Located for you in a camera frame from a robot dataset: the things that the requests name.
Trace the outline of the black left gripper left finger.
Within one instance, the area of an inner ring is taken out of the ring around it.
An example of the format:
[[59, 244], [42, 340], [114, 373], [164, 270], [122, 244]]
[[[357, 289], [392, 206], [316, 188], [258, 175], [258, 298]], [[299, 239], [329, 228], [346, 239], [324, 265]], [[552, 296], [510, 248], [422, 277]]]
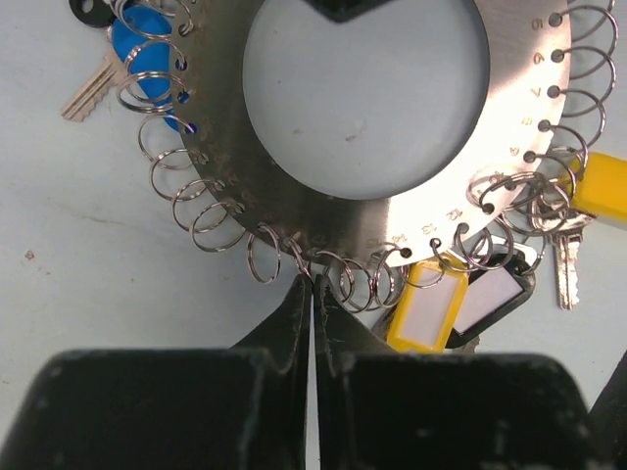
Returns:
[[30, 385], [5, 469], [302, 469], [312, 284], [227, 349], [72, 350]]

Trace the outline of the metal disc keyring organizer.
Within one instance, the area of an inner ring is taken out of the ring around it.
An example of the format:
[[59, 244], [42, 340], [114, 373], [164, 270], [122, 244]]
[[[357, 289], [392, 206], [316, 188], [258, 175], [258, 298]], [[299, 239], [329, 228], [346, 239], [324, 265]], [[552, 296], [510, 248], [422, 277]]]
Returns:
[[602, 138], [622, 1], [150, 1], [190, 92], [138, 146], [169, 232], [262, 284], [331, 270], [355, 312], [412, 264], [488, 270], [477, 239], [545, 238]]

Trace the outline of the blue tag key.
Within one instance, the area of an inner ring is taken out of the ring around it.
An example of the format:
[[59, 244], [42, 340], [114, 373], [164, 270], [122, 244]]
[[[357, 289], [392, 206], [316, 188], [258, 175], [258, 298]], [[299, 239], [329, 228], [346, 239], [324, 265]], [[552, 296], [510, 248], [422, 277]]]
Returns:
[[108, 31], [109, 49], [100, 68], [62, 107], [61, 116], [82, 122], [115, 89], [124, 108], [194, 134], [197, 126], [178, 119], [173, 110], [190, 92], [175, 75], [186, 69], [187, 60], [173, 45], [169, 13], [150, 1], [95, 1], [89, 11], [81, 1], [71, 1], [70, 7], [82, 23]]

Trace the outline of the black tag key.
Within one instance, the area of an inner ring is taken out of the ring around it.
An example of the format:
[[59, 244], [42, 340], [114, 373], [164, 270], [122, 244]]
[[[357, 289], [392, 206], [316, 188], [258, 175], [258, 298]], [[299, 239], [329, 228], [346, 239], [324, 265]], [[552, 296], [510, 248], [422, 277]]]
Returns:
[[488, 328], [527, 302], [536, 287], [532, 264], [537, 252], [521, 243], [513, 243], [512, 256], [506, 262], [509, 244], [504, 237], [492, 235], [493, 251], [488, 270], [470, 273], [446, 349], [468, 346]]

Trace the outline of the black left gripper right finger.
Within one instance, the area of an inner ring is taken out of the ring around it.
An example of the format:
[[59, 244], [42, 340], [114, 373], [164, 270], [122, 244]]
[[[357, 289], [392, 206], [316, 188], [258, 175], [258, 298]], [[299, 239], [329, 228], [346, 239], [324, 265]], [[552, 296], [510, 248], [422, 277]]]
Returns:
[[539, 354], [394, 352], [313, 287], [324, 469], [604, 469], [579, 389]]

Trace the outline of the yellow tag key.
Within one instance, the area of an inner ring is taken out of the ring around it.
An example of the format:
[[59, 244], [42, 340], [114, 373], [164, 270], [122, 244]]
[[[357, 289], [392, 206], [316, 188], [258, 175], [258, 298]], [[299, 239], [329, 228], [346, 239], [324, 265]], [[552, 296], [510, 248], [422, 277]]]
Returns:
[[626, 220], [626, 162], [606, 154], [589, 157], [583, 180], [568, 178], [558, 187], [572, 189], [569, 204], [542, 197], [532, 203], [532, 226], [548, 236], [555, 255], [558, 305], [571, 310], [579, 303], [577, 260], [584, 229], [599, 215]]
[[412, 266], [409, 284], [385, 334], [388, 346], [400, 353], [442, 353], [447, 345], [469, 285], [459, 259], [445, 255]]

